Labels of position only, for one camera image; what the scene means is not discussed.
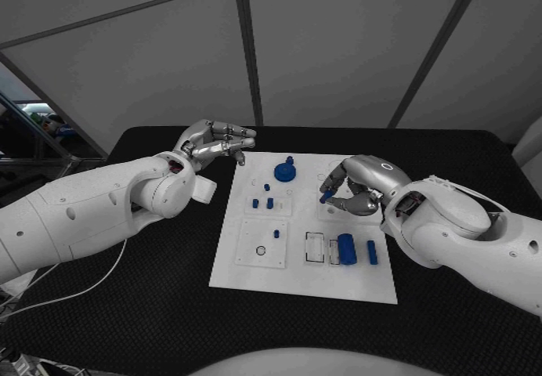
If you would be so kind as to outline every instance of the metallic robot hand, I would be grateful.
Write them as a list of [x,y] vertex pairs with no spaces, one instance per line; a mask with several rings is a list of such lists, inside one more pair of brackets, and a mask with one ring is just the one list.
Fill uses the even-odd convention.
[[353,193],[350,199],[328,197],[325,203],[353,215],[370,215],[377,204],[387,205],[399,189],[411,183],[409,177],[395,164],[373,155],[356,155],[347,158],[331,171],[320,187],[320,192],[333,192],[347,178],[347,187]]
[[240,149],[253,147],[256,131],[219,121],[199,120],[183,132],[173,151],[190,160],[199,172],[220,155],[230,155],[240,166]]

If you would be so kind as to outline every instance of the black tablecloth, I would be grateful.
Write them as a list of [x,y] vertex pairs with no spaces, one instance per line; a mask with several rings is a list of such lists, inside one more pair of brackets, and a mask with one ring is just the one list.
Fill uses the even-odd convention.
[[[108,163],[170,150],[184,127],[129,129]],[[435,174],[514,212],[542,218],[532,186],[496,136],[478,131],[259,128],[253,151],[373,154],[412,179]],[[129,375],[189,374],[238,354],[276,347],[344,349],[448,375],[540,375],[539,318],[478,291],[451,269],[425,269],[387,237],[398,305],[209,288],[235,162],[200,173],[217,183],[212,203],[128,240],[118,267],[88,294],[21,313],[0,343],[23,353]],[[67,262],[20,307],[88,288],[119,245]]]

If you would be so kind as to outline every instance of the small blue piece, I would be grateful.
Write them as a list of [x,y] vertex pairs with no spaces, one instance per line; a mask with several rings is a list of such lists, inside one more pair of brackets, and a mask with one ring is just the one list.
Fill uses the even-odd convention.
[[274,168],[274,177],[282,183],[291,182],[295,177],[294,158],[288,157],[285,163],[281,163]]
[[333,196],[333,192],[330,190],[327,190],[324,192],[324,194],[321,195],[320,197],[320,203],[324,204],[325,203],[325,200]]
[[369,262],[370,262],[370,265],[377,265],[376,247],[375,247],[373,240],[367,241],[367,249],[369,249]]
[[357,263],[356,248],[353,247],[353,237],[350,233],[341,233],[336,238],[338,245],[338,262],[343,265],[353,265]]

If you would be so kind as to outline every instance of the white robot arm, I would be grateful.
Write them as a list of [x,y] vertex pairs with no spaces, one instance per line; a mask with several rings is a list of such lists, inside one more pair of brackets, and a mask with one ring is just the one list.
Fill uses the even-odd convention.
[[[347,178],[349,200],[330,197]],[[513,214],[465,187],[431,176],[411,182],[385,160],[357,155],[337,166],[320,188],[325,203],[354,215],[370,215],[382,203],[382,231],[426,268],[452,268],[473,285],[542,316],[542,222]],[[487,213],[467,195],[491,201]]]
[[66,176],[0,209],[0,284],[26,272],[108,249],[190,198],[207,204],[216,184],[196,175],[219,155],[243,165],[256,132],[200,120],[173,152]]

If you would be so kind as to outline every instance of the white wall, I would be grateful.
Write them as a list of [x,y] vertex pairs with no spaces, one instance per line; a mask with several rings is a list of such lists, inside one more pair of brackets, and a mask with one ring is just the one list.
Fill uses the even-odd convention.
[[0,43],[148,0],[10,0],[1,3]]
[[0,63],[0,92],[10,100],[39,100],[26,84]]
[[474,0],[400,128],[485,129],[516,143],[542,115],[542,3]]
[[452,1],[251,1],[264,124],[383,128]]
[[140,125],[253,125],[230,0],[165,2],[3,54],[106,152]]

